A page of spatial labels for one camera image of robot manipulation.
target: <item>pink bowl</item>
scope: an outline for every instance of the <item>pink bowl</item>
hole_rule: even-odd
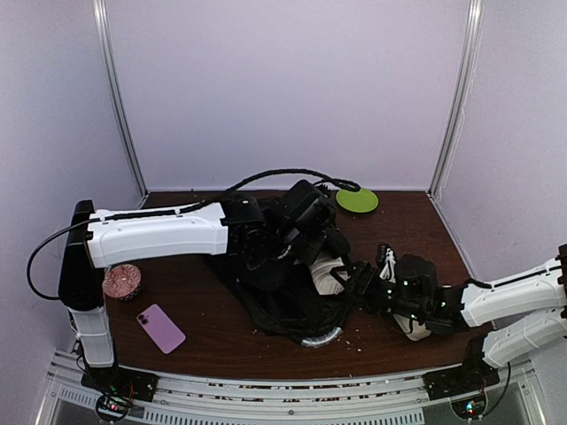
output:
[[[129,301],[140,291],[142,272],[132,264],[122,264],[106,273],[103,291],[110,298]]]

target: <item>purple smartphone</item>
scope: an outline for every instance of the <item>purple smartphone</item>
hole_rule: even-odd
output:
[[[164,354],[169,354],[185,341],[185,334],[157,304],[138,314],[137,320]]]

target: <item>white wall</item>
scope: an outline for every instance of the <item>white wall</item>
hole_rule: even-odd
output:
[[[567,3],[485,2],[462,133],[440,206],[475,276],[535,267],[567,243]],[[534,354],[564,422],[567,343]]]
[[[109,0],[148,187],[225,188],[304,166],[371,188],[427,189],[468,8],[468,0]]]
[[[74,204],[138,203],[113,117],[90,0],[0,2],[0,412],[30,423],[66,309],[27,287],[27,257],[66,226]],[[59,250],[38,258],[37,286],[57,294]]]

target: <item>wooden table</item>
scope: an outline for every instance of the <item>wooden table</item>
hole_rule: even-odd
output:
[[[278,192],[253,192],[256,197]],[[182,205],[205,194],[152,193],[145,207]],[[380,206],[369,215],[339,211],[337,223],[353,246],[353,260],[373,261],[377,243],[387,242],[400,257],[414,253],[432,260],[439,284],[456,284],[468,273],[441,219],[421,192],[378,193]],[[430,336],[412,342],[391,319],[356,309],[340,340],[319,349],[303,348],[283,336],[257,331],[241,305],[197,255],[145,259],[143,290],[129,303],[107,300],[119,362],[162,372],[226,378],[308,379],[380,375],[458,363],[476,333]],[[187,340],[163,354],[136,322],[159,304]]]

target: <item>black fabric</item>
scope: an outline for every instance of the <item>black fabric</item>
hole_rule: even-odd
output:
[[[263,265],[254,274],[241,274],[228,256],[206,256],[205,262],[256,326],[269,335],[288,336],[300,343],[303,338],[322,336],[345,325],[352,301],[345,293],[319,295],[307,266],[279,260]],[[263,278],[277,279],[281,284],[274,285],[274,290],[260,290],[261,285],[250,282]]]

